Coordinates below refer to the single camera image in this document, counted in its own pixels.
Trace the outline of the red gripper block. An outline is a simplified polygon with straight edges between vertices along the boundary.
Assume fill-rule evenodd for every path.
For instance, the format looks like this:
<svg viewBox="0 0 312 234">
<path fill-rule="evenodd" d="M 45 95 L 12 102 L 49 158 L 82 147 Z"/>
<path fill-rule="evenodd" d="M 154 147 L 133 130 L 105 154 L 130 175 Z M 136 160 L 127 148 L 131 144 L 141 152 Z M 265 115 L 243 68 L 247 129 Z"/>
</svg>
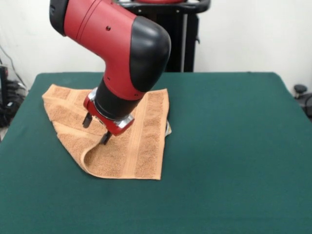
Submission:
<svg viewBox="0 0 312 234">
<path fill-rule="evenodd" d="M 84 108 L 87 110 L 87 114 L 82 123 L 84 128 L 88 128 L 93 120 L 93 117 L 97 118 L 102 123 L 107 132 L 100 140 L 100 144 L 106 145 L 112 135 L 119 136 L 123 134 L 134 122 L 134 117 L 129 114 L 121 120 L 112 120 L 102 115 L 95 106 L 97 88 L 94 88 L 85 98 L 83 102 Z"/>
</svg>

